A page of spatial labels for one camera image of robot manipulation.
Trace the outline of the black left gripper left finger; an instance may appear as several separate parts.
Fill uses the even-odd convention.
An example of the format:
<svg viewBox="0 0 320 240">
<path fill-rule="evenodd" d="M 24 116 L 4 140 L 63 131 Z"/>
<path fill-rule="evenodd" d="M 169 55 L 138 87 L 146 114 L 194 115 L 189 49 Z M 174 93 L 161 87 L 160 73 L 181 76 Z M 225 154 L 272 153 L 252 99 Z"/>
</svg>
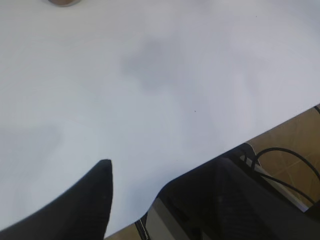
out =
<svg viewBox="0 0 320 240">
<path fill-rule="evenodd" d="M 100 160 L 42 209 L 0 232 L 2 240 L 102 240 L 113 201 L 113 169 Z"/>
</svg>

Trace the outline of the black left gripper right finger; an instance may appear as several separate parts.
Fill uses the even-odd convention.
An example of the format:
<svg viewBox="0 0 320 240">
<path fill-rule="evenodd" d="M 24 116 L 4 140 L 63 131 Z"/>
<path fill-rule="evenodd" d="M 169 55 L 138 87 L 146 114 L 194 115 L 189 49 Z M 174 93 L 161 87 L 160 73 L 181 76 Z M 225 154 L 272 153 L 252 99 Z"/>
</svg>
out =
<svg viewBox="0 0 320 240">
<path fill-rule="evenodd" d="M 220 158 L 170 183 L 171 201 L 209 237 L 219 240 L 318 240 L 320 223 Z"/>
</svg>

